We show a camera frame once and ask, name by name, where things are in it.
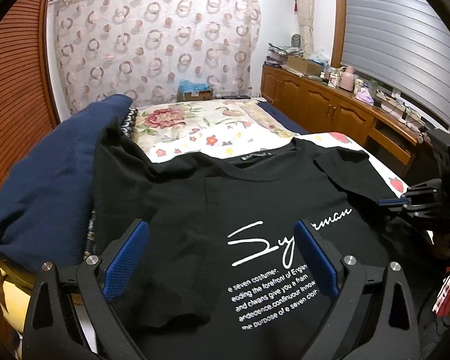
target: window blind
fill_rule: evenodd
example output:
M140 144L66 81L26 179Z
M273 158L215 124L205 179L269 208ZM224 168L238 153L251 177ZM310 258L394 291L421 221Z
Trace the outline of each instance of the window blind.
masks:
M450 32L426 0L347 0L342 62L450 125Z

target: wooden desk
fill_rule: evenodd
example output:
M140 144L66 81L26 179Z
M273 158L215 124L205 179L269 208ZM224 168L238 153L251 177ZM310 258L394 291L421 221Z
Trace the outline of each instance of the wooden desk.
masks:
M391 164L398 174L406 172L420 147L419 134L382 109L283 69L263 66L262 96L310 133L341 132L374 155L386 150L398 160L399 165Z

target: patterned curtain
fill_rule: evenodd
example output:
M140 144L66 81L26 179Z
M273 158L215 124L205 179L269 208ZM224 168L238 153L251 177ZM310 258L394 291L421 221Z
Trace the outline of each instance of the patterned curtain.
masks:
M315 0L296 0L300 38L305 56L313 54L313 11Z
M70 111L114 93L176 101L180 79L249 95L258 0L57 0L55 49Z

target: white wall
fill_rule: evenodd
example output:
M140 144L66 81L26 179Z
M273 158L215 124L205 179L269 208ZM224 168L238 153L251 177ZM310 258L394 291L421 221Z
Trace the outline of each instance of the white wall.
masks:
M315 0L313 13L313 43L315 52L323 49L331 58L335 37L335 14L337 0Z
M262 27L257 46L252 55L250 70L250 81L254 96L258 96L260 93L262 65L265 57L269 54L268 44L290 45L292 35L299 33L298 17L294 12L295 0L259 0L259 3L262 10ZM69 115L69 113L59 80L58 68L56 67L53 14L50 14L50 10L47 18L47 43L52 89L57 108L59 109L60 118L62 119L62 117Z

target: louvered wooden door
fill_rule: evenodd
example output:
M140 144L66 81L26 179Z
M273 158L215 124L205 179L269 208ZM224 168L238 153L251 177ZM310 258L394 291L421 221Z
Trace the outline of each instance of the louvered wooden door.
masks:
M58 123L45 52L47 1L18 0L0 22L0 186Z

